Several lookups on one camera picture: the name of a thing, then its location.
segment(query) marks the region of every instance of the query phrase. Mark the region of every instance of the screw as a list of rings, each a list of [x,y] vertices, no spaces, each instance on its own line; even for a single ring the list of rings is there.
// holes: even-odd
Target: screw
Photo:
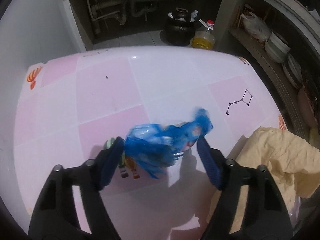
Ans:
[[[233,159],[227,159],[226,160],[226,165],[228,165],[228,166],[233,166],[235,164],[236,164],[236,162]]]
[[[260,165],[258,166],[258,169],[259,169],[260,171],[267,171],[267,170],[268,170],[267,166],[266,166],[266,165],[263,165],[263,164],[260,164]]]
[[[93,160],[93,159],[86,160],[86,161],[85,161],[85,165],[87,165],[87,166],[92,166],[92,165],[94,165],[94,160]]]
[[[63,169],[61,164],[58,164],[58,165],[53,167],[53,171],[60,171],[61,169]]]

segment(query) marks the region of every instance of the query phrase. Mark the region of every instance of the stack of bowls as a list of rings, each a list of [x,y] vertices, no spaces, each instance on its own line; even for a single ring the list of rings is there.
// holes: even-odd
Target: stack of bowls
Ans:
[[[290,51],[287,41],[278,33],[271,33],[268,41],[266,41],[264,48],[268,56],[276,63],[285,62],[286,56]]]
[[[288,61],[282,64],[282,68],[290,84],[299,89],[302,86],[301,67],[290,53],[288,54]]]

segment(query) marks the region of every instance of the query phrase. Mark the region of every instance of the crumpled blue wrapper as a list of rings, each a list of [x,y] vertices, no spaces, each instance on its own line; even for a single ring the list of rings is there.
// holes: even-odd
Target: crumpled blue wrapper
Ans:
[[[177,154],[194,145],[200,136],[213,129],[208,112],[198,109],[195,120],[181,127],[159,124],[137,125],[130,129],[124,144],[124,152],[152,178],[163,173],[164,167],[175,164]]]

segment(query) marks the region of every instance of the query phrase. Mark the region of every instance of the gray wall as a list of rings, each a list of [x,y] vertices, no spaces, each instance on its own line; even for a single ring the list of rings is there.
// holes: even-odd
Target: gray wall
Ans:
[[[26,232],[30,217],[13,163],[15,112],[30,65],[78,52],[64,24],[61,5],[62,0],[13,0],[0,20],[0,196]]]

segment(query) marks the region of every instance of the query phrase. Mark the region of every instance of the plastic jug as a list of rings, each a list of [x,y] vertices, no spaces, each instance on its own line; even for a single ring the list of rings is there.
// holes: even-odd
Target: plastic jug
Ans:
[[[215,43],[215,38],[213,36],[213,21],[208,20],[205,23],[200,19],[200,23],[202,26],[195,32],[192,47],[212,50]]]

